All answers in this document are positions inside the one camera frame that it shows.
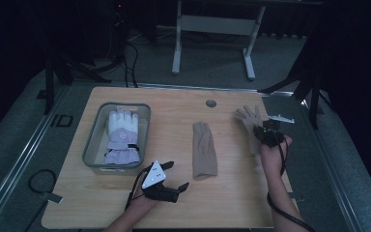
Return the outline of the beige knit glove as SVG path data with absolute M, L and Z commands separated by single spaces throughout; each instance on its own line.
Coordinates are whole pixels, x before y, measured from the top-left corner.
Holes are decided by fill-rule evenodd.
M 192 169 L 193 178 L 197 181 L 217 175 L 214 139 L 207 123 L 199 122 L 193 125 Z
M 260 153 L 260 141 L 256 137 L 254 130 L 263 126 L 261 112 L 259 106 L 256 105 L 251 109 L 248 105 L 236 110 L 236 118 L 241 121 L 248 134 L 248 144 L 251 155 L 258 155 Z

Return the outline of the black metal stand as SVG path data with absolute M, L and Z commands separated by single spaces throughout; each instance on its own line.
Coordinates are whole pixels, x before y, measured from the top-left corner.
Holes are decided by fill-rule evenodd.
M 323 67 L 321 65 L 294 65 L 288 73 L 288 76 L 273 84 L 271 87 L 259 90 L 259 93 L 271 94 L 282 87 L 285 87 L 293 82 L 298 81 L 299 85 L 294 91 L 294 98 L 297 101 L 303 101 L 308 94 L 311 94 L 311 102 L 309 106 L 309 121 L 311 126 L 316 130 L 317 111 L 319 105 L 319 95 L 321 88 L 321 74 Z

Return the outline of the grey tape piece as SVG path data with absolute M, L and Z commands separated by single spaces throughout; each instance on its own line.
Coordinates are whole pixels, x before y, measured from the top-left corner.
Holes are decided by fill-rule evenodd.
M 52 193 L 52 192 L 44 192 L 41 195 L 41 199 L 43 199 L 45 201 L 50 201 L 50 202 L 53 202 L 53 203 L 56 203 L 56 204 L 61 204 L 62 201 L 63 201 L 62 196 L 60 196 L 58 194 L 55 194 L 55 193 Z

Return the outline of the silver floor rail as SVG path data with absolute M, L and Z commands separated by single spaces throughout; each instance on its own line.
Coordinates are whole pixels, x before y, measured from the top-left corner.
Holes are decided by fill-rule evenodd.
M 347 227 L 350 232 L 362 232 L 354 208 L 341 181 L 339 180 L 339 176 L 333 166 L 333 162 L 328 154 L 328 150 L 325 147 L 320 132 L 314 127 L 314 124 L 310 120 L 312 104 L 308 99 L 304 99 L 300 101 L 300 107 L 301 113 L 305 117 L 304 122 L 310 127 L 311 135 L 316 143 L 316 150 L 321 157 L 321 163 L 327 176 L 331 191 L 336 199 Z
M 50 144 L 49 132 L 70 88 L 55 91 L 47 115 L 40 91 L 35 86 L 25 88 L 0 123 L 0 232 L 26 232 L 38 222 L 45 201 L 30 190 L 28 181 L 34 178 L 37 188 L 48 188 L 50 177 L 44 171 L 54 171 L 63 161 L 64 152 Z

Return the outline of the white desk frame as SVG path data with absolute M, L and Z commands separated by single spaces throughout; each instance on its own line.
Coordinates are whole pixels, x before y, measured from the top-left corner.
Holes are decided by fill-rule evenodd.
M 249 44 L 242 50 L 242 53 L 247 78 L 249 80 L 254 80 L 256 74 L 251 59 L 251 53 L 258 36 L 266 7 L 261 6 L 259 8 L 259 12 L 255 19 L 241 19 L 183 14 L 182 5 L 183 1 L 177 0 L 176 43 L 171 73 L 180 73 L 183 31 L 216 33 L 250 37 Z

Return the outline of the person's right hand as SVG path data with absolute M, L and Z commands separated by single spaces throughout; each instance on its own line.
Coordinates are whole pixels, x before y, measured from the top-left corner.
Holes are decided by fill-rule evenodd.
M 285 135 L 284 141 L 279 145 L 271 148 L 265 144 L 260 145 L 261 163 L 267 177 L 281 177 L 287 159 L 288 148 L 292 142 L 292 138 Z

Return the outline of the grey translucent plastic bin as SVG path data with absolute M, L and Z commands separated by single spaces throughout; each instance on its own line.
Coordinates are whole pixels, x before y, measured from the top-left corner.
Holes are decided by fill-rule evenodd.
M 118 108 L 130 110 L 132 114 L 138 115 L 137 146 L 139 148 L 138 155 L 140 161 L 128 164 L 105 163 L 105 155 L 109 152 L 107 148 L 107 143 L 109 141 L 107 131 L 108 117 L 111 111 Z M 82 155 L 84 164 L 99 174 L 136 175 L 143 168 L 150 119 L 151 107 L 146 103 L 106 102 L 102 104 L 98 109 Z

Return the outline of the lilac glove with white fingers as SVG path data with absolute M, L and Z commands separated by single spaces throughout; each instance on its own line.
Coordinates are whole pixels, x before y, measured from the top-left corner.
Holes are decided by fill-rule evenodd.
M 138 115 L 128 109 L 117 108 L 108 115 L 107 133 L 109 141 L 105 164 L 126 165 L 139 162 Z

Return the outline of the person's left hand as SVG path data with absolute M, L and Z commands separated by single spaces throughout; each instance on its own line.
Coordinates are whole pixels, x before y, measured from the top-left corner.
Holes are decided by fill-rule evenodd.
M 156 200 L 149 199 L 144 195 L 142 189 L 139 189 L 130 200 L 128 210 L 136 215 L 148 214 L 157 204 Z

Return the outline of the black tripod stand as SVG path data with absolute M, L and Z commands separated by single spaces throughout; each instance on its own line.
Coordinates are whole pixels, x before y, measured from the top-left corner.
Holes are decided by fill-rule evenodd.
M 72 58 L 68 57 L 67 55 L 51 53 L 47 56 L 45 61 L 45 89 L 43 91 L 43 98 L 45 99 L 44 115 L 47 115 L 54 106 L 54 76 L 57 76 L 61 84 L 71 85 L 73 82 L 73 77 L 70 68 L 77 69 L 79 72 L 82 72 L 96 82 L 110 83 L 110 80 L 107 80 L 97 75 L 95 72 L 90 71 L 83 65 L 73 61 Z

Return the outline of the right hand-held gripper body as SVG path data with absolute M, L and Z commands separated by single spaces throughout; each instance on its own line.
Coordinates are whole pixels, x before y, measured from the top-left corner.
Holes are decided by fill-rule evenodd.
M 263 124 L 259 126 L 262 128 L 263 135 L 262 138 L 258 140 L 270 148 L 279 145 L 285 140 L 284 134 L 279 131 L 281 123 L 294 124 L 295 120 L 287 119 L 280 115 L 270 116 L 269 120 L 264 121 Z

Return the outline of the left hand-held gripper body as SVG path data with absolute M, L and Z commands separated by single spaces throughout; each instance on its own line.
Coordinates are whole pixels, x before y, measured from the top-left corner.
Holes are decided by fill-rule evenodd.
M 163 184 L 166 174 L 165 170 L 161 169 L 161 164 L 156 160 L 147 168 L 147 174 L 143 179 L 141 189 L 149 199 L 176 203 L 179 194 L 176 188 L 167 188 Z

